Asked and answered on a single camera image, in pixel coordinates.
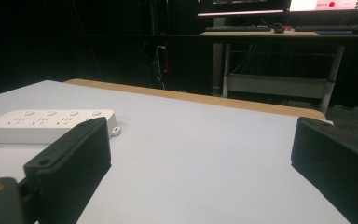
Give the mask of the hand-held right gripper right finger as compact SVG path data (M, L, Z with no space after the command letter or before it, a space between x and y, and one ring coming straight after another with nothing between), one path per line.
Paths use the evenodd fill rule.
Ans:
M351 224L358 224L358 137L300 118L291 163Z

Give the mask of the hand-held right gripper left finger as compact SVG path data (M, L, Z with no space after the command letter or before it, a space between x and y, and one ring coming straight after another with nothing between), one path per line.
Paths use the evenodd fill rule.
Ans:
M111 168L107 120L84 121L24 164L32 223L76 224Z

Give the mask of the white power strip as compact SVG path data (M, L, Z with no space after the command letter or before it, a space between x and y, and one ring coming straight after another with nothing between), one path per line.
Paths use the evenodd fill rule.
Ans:
M111 109L14 110L0 116L0 144L51 144L76 125L105 118L109 136L121 129Z

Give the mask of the white table mat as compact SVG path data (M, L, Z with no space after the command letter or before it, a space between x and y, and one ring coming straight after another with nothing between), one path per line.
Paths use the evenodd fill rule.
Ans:
M291 164L296 119L42 81L18 109L115 111L112 166L78 224L348 224Z

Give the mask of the wooden desk with white legs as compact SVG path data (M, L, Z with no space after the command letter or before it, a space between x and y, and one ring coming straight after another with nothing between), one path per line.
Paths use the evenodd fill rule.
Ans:
M358 34L352 32L203 32L222 50L221 93L315 99L358 105Z

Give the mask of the black keyboard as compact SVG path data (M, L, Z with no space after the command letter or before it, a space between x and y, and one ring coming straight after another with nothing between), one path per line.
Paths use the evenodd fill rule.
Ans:
M267 26L217 26L206 27L204 32L269 32Z
M333 31L351 31L357 25L321 25L321 26L295 26L296 32L333 32Z

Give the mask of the computer monitor with white screen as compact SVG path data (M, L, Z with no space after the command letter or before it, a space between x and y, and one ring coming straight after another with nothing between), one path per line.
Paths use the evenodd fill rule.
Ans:
M290 12L358 10L358 0L291 0Z

